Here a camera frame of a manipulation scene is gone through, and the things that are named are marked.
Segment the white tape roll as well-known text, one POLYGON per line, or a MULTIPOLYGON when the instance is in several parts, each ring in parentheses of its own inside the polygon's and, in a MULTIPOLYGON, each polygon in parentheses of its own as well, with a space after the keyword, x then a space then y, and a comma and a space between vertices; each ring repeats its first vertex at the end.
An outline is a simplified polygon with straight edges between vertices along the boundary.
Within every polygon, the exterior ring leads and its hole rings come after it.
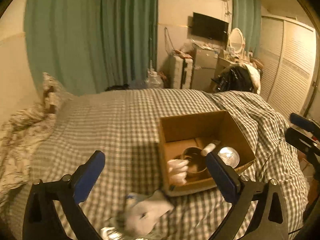
POLYGON ((181 154, 182 160, 187 160, 187 176, 198 177, 207 171, 206 158, 198 147, 188 147, 181 154))

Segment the large green curtain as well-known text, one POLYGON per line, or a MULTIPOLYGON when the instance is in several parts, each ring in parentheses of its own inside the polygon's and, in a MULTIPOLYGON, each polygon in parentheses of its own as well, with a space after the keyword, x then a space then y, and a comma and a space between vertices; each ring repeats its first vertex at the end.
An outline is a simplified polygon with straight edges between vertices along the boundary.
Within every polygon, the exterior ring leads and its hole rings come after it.
POLYGON ((75 95, 146 78, 157 60, 158 0, 27 0, 24 31, 31 75, 75 95))

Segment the white louvred wardrobe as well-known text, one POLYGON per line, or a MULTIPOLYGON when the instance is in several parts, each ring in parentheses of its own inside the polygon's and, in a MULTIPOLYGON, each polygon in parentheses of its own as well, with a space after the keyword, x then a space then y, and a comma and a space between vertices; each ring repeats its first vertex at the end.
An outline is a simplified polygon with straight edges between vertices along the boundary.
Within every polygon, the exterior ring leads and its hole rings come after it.
POLYGON ((280 16, 263 16, 259 44, 261 97, 285 118, 306 101, 316 63, 316 31, 280 16))

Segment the white oval mirror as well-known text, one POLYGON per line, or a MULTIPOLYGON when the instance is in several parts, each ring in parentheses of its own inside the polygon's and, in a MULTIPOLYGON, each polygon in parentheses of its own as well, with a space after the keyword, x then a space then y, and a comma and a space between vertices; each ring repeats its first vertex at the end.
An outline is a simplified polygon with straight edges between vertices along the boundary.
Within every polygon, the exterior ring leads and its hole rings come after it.
POLYGON ((227 46, 234 50, 235 54, 240 54, 245 48, 245 38, 239 28, 234 28, 228 37, 227 46))

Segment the small green curtain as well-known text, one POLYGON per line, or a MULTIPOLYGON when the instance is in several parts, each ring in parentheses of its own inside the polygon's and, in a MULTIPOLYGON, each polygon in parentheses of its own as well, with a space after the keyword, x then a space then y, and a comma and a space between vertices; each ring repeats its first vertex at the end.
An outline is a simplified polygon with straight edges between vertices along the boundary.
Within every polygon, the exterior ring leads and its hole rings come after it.
POLYGON ((245 40, 245 52, 258 57, 261 32, 261 1, 232 0, 232 29, 241 30, 245 40))

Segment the floral white duvet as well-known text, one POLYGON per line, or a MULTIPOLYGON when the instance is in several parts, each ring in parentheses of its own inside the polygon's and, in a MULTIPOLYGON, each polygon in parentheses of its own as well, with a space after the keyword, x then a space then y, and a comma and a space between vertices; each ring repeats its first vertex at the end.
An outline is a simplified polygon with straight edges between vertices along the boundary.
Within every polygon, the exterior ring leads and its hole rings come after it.
POLYGON ((30 179, 31 160, 53 132, 56 106, 40 103, 13 114, 1 127, 1 204, 30 179))

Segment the black wall television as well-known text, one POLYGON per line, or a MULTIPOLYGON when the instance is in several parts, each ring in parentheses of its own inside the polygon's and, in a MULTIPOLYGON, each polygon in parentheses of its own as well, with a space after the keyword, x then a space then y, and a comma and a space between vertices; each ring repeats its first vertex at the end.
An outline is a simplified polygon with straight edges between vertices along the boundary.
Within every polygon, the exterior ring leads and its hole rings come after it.
POLYGON ((191 34, 210 40, 226 42, 228 26, 228 22, 194 12, 191 24, 191 34))

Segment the white suitcase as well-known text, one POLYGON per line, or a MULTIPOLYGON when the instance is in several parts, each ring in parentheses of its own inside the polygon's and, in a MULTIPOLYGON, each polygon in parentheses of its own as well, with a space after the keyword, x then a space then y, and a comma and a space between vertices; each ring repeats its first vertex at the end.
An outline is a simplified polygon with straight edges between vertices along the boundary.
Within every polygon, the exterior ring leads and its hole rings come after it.
POLYGON ((193 74, 193 59, 178 55, 169 56, 170 88, 190 89, 193 74))

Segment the silver foil blister pack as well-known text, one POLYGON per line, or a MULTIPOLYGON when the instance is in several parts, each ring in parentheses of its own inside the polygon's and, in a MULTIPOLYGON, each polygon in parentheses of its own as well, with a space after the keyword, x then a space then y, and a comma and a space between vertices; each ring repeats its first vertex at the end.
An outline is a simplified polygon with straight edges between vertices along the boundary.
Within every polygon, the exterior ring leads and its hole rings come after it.
POLYGON ((130 239, 123 231, 114 227, 106 226, 100 230, 100 236, 104 240, 125 240, 130 239))

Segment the grey checkered bed cover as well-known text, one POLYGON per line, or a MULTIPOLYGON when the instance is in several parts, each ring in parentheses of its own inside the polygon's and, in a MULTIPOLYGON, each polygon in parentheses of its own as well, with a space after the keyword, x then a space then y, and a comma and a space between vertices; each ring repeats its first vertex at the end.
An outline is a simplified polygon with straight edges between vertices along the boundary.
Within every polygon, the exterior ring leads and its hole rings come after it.
POLYGON ((308 189, 297 151, 286 143, 286 119, 257 94, 197 90, 118 90, 68 101, 52 135, 37 148, 32 178, 55 181, 73 173, 96 150, 106 164, 82 210, 100 230, 125 206, 129 192, 152 194, 161 187, 159 119, 165 116, 228 111, 244 133, 256 160, 245 174, 279 181, 289 231, 303 222, 308 189))

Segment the black bag on chair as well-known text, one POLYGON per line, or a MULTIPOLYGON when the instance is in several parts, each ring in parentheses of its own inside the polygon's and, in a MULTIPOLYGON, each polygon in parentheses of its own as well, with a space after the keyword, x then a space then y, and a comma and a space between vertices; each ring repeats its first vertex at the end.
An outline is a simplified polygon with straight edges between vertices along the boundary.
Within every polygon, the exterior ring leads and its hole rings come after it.
POLYGON ((248 70, 241 66, 231 66, 223 70, 212 81, 216 84, 214 92, 226 92, 230 90, 241 92, 254 92, 254 86, 248 70))

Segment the checkered pillow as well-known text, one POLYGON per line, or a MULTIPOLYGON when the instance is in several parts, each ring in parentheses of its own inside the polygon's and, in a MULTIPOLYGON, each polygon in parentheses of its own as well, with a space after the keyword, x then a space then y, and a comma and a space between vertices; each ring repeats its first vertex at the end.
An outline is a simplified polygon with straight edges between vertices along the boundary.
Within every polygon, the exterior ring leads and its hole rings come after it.
POLYGON ((63 104, 73 100, 75 96, 69 93, 63 85, 47 72, 43 72, 43 100, 44 109, 49 114, 57 114, 63 104))

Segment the cardboard box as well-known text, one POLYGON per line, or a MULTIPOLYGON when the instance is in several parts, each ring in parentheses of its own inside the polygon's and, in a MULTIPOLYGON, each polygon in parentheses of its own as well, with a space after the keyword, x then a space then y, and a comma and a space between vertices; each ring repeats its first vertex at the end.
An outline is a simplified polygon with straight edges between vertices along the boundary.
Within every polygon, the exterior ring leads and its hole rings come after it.
POLYGON ((169 116, 159 122, 159 157, 161 160, 162 189, 167 196, 178 197, 206 191, 216 187, 216 183, 202 161, 203 167, 198 174, 187 176, 181 186, 172 184, 169 179, 167 162, 182 157, 184 150, 195 147, 205 148, 212 141, 219 146, 234 148, 240 155, 240 162, 235 171, 244 172, 255 162, 254 153, 244 133, 228 111, 169 116))

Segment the grey mini fridge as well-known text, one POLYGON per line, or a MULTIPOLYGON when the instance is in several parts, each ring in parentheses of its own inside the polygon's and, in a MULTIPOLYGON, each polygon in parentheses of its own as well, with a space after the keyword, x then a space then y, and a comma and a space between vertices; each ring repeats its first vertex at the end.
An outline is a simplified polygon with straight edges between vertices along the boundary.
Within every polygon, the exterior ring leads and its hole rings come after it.
POLYGON ((208 91, 217 65, 215 50, 196 48, 193 51, 193 75, 191 89, 208 91))

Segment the white mesh sock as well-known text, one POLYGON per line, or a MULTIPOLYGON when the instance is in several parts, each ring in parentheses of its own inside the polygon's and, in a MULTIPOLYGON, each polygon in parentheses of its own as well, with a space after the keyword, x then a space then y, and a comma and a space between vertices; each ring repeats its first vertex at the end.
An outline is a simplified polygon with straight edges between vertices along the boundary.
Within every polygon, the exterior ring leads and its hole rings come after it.
POLYGON ((124 209, 124 232, 132 237, 147 236, 160 218, 174 209, 161 190, 152 195, 130 192, 124 209))

